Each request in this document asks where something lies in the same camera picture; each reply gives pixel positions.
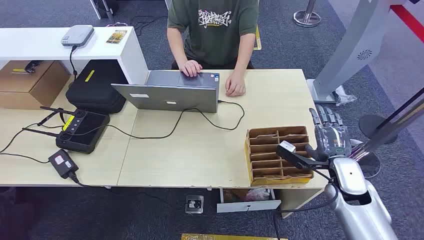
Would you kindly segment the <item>person's left hand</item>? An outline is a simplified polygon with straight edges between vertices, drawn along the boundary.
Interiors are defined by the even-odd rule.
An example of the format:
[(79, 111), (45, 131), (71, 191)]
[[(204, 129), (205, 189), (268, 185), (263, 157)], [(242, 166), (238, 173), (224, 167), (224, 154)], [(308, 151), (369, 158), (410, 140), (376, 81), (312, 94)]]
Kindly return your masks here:
[(228, 97), (243, 96), (246, 93), (245, 71), (234, 70), (225, 83), (225, 94)]

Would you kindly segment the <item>person's right hand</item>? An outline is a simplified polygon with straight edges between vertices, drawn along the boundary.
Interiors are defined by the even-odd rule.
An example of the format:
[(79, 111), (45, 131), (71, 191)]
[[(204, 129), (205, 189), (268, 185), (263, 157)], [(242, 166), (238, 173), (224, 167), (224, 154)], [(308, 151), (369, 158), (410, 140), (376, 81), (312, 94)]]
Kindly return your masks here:
[(177, 62), (178, 69), (187, 77), (196, 77), (203, 66), (195, 60), (182, 60)]

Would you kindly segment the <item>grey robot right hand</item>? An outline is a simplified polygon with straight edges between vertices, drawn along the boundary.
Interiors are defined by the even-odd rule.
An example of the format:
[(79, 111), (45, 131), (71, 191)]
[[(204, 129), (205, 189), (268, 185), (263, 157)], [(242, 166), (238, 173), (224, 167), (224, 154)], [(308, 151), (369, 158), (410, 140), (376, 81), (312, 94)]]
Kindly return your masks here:
[(310, 108), (314, 124), (314, 134), (317, 147), (305, 146), (305, 151), (314, 160), (326, 162), (330, 158), (349, 157), (352, 154), (352, 144), (348, 128), (341, 116), (329, 107), (317, 105)]

